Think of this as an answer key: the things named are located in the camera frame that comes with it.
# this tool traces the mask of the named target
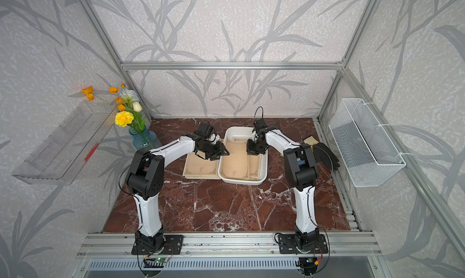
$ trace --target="white wire basket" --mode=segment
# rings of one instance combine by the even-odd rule
[[[355,187],[379,186],[405,161],[361,98],[343,98],[329,128]]]

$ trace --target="clear acrylic shelf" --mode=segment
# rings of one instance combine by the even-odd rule
[[[16,170],[29,184],[70,185],[114,123],[115,107],[82,102]]]

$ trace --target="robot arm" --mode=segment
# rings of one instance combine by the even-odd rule
[[[275,127],[267,127],[263,118],[257,119],[253,138],[247,142],[247,153],[264,154],[269,146],[283,155],[286,180],[294,189],[297,211],[295,246],[301,252],[309,252],[320,239],[313,202],[318,178],[313,151],[311,146],[292,141]]]
[[[137,205],[139,230],[133,254],[139,253],[139,245],[149,252],[156,252],[165,243],[163,226],[158,210],[158,195],[163,186],[165,167],[176,159],[191,152],[205,153],[205,159],[218,160],[229,155],[219,135],[207,123],[200,123],[194,134],[181,136],[171,143],[150,151],[138,150],[129,167],[125,183]]]

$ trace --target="gray leaf wallpaper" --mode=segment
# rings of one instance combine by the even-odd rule
[[[335,75],[331,70],[152,70],[133,71],[132,78],[170,117],[251,117],[260,105],[267,116],[312,117]]]
[[[65,277],[86,234],[102,229],[116,199],[114,176],[133,154],[127,130],[112,128],[70,186],[11,176],[83,101],[81,89],[93,85],[110,101],[108,87],[121,82],[72,2],[0,0],[1,277]]]
[[[124,61],[340,61],[367,0],[91,0]]]
[[[335,62],[368,0],[90,1],[124,61]],[[269,116],[298,117],[318,115],[314,103],[324,101],[335,72],[130,74],[152,116],[249,117],[263,105]]]
[[[381,0],[349,63],[462,224],[464,14],[464,0]],[[346,97],[353,94],[343,82],[323,118],[329,135],[327,125]],[[342,173],[393,276],[465,277],[465,265],[403,171],[379,187],[357,189]]]

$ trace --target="metal grille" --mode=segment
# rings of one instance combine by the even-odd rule
[[[160,270],[252,270],[252,269],[296,269],[298,258],[172,258],[168,263],[156,263],[163,266]],[[93,258],[89,271],[137,270],[137,258]]]
[[[343,98],[329,128],[355,187],[379,186],[405,166],[361,98]]]

